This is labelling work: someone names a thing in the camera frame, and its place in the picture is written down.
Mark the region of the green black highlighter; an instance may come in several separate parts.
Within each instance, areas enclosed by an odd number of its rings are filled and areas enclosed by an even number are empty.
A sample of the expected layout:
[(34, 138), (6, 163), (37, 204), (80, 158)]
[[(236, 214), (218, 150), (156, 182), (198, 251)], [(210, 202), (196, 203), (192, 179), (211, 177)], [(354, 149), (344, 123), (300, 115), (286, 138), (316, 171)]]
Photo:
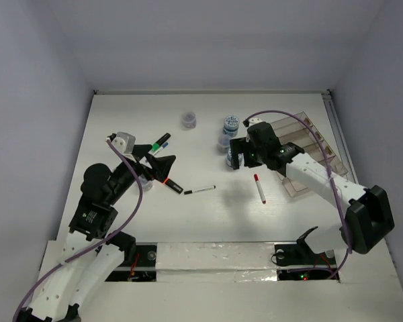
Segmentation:
[(167, 140), (171, 137), (170, 133), (164, 134), (162, 137), (160, 137), (153, 145), (152, 145), (152, 150), (157, 151), (164, 143), (167, 142)]

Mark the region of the blue lid jar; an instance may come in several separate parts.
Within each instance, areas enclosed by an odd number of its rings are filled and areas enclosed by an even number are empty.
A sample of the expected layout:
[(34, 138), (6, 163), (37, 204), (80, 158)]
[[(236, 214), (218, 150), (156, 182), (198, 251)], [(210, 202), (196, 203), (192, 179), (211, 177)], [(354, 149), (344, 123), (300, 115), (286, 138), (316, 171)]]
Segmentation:
[[(239, 153), (238, 154), (238, 167), (242, 166), (244, 160), (244, 154)], [(232, 150), (231, 148), (228, 149), (227, 155), (226, 155), (226, 165), (230, 168), (233, 168), (233, 164), (232, 164)]]
[(222, 133), (232, 138), (238, 134), (240, 120), (235, 115), (228, 115), (224, 118)]

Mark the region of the clear pin jar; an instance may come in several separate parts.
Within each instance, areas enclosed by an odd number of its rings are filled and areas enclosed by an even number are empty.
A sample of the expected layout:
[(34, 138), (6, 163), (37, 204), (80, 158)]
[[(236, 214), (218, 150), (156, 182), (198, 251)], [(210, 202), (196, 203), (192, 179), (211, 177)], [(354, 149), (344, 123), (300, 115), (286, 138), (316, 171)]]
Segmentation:
[(226, 134), (222, 134), (219, 138), (218, 138), (218, 143), (217, 143), (217, 150), (219, 151), (219, 153), (221, 154), (227, 154), (228, 150), (230, 148), (230, 140), (232, 138)]

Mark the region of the red white marker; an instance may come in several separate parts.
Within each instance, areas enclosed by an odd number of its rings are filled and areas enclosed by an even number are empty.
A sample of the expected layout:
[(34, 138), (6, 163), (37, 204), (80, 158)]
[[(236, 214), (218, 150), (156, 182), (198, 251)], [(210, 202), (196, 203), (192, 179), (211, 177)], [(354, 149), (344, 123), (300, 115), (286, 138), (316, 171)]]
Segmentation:
[(261, 186), (261, 182), (259, 180), (259, 176), (257, 174), (254, 174), (254, 179), (255, 179), (256, 186), (257, 186), (257, 190), (259, 192), (259, 196), (261, 198), (261, 202), (262, 202), (262, 204), (265, 205), (267, 201), (266, 201), (266, 198), (265, 198), (265, 193), (264, 193), (263, 188)]

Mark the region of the small clear jar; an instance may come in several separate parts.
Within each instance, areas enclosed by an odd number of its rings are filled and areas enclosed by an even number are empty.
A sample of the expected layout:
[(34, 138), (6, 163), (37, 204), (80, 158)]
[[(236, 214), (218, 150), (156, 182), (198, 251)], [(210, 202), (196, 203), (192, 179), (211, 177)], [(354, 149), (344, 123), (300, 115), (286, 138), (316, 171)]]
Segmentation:
[(153, 181), (148, 180), (143, 176), (139, 176), (135, 185), (138, 190), (149, 191), (153, 187)]

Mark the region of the orange black highlighter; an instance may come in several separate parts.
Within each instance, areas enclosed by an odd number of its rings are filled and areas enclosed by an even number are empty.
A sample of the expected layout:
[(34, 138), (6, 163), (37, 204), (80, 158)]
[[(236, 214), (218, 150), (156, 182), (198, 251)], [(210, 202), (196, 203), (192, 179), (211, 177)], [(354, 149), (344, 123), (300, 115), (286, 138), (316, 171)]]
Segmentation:
[(183, 192), (183, 188), (170, 178), (166, 179), (163, 184), (176, 192), (178, 195)]

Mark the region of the black white marker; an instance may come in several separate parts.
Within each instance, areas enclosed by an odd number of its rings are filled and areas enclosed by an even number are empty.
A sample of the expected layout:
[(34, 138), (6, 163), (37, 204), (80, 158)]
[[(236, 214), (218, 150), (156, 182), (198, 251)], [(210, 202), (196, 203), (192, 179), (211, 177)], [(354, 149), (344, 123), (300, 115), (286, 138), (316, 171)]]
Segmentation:
[(195, 193), (212, 191), (212, 190), (215, 190), (215, 189), (216, 189), (216, 185), (207, 186), (207, 187), (199, 188), (199, 189), (191, 189), (191, 190), (184, 191), (184, 195), (192, 195), (192, 194), (195, 194)]

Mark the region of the purple clip jar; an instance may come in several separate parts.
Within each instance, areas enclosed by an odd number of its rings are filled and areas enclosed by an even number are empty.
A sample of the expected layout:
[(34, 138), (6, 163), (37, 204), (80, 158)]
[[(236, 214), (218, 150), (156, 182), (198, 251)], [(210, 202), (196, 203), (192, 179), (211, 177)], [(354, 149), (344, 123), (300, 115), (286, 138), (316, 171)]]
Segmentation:
[(196, 115), (192, 111), (185, 112), (181, 119), (183, 127), (187, 129), (194, 129), (197, 125)]

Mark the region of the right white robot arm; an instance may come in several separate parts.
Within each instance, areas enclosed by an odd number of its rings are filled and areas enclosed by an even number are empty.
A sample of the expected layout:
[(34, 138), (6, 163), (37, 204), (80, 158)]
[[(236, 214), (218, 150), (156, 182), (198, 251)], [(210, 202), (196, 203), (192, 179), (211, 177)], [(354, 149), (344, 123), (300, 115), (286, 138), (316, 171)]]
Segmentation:
[(254, 122), (242, 138), (230, 141), (233, 169), (266, 166), (269, 170), (303, 184), (339, 212), (340, 222), (328, 229), (309, 229), (296, 246), (296, 256), (311, 263), (320, 253), (346, 249), (367, 254), (395, 227), (387, 192), (380, 186), (367, 188), (335, 174), (294, 143), (281, 144), (271, 125)]

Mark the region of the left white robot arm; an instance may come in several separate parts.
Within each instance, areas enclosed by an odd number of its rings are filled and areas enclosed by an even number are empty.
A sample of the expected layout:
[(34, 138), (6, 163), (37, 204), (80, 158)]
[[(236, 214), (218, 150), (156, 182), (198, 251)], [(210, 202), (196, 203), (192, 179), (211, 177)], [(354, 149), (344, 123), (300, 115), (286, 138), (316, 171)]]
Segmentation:
[(123, 227), (111, 230), (114, 205), (140, 177), (166, 182), (174, 155), (155, 157), (150, 145), (135, 145), (129, 153), (113, 147), (120, 164), (102, 163), (83, 175), (81, 198), (69, 224), (62, 254), (23, 298), (14, 321), (80, 321), (81, 311), (111, 272), (134, 260), (136, 240)]

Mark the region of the blue white marker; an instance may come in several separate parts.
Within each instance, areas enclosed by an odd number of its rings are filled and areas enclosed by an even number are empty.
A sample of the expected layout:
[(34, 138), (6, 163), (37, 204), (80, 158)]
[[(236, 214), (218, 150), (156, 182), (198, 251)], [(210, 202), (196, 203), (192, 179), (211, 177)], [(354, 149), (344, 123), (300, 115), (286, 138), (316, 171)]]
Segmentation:
[(156, 156), (158, 153), (162, 152), (167, 146), (168, 142), (165, 142), (162, 146), (160, 146), (157, 150), (150, 152), (150, 155)]

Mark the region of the clear compartment organizer tray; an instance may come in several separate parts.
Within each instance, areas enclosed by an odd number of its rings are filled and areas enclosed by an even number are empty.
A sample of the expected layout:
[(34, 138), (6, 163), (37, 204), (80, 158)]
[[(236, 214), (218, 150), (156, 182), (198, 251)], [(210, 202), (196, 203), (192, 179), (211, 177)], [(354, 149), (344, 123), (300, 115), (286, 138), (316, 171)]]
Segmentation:
[(332, 171), (342, 177), (347, 177), (348, 169), (342, 163), (339, 156), (337, 156), (334, 150), (330, 147), (328, 142), (324, 139), (323, 135), (318, 131), (316, 126), (312, 123), (310, 118), (304, 113), (295, 114), (295, 116), (301, 119), (306, 125), (308, 125), (315, 135), (302, 125), (298, 120), (293, 117), (285, 117), (283, 119), (271, 122), (271, 126), (279, 138), (282, 144), (294, 143), (295, 145), (304, 149), (315, 161), (325, 166), (325, 160), (322, 152), (319, 148), (316, 138), (322, 143), (322, 147), (325, 149), (328, 163), (330, 164)]

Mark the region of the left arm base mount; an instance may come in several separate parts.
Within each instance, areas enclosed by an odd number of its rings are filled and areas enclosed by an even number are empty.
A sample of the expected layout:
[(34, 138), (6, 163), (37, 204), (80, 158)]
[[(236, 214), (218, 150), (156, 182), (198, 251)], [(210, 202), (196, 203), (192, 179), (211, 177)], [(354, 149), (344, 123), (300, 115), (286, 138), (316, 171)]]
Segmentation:
[(156, 282), (157, 244), (136, 244), (132, 259), (125, 260), (106, 282)]

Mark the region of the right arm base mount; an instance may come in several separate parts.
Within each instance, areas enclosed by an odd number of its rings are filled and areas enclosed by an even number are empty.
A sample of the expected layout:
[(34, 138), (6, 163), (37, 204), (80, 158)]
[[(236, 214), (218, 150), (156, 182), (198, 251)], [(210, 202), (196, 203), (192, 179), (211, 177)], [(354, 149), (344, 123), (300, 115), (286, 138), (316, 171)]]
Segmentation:
[(275, 244), (270, 261), (277, 266), (279, 281), (339, 280), (335, 256), (315, 254), (306, 243), (316, 228), (306, 231), (294, 243)]

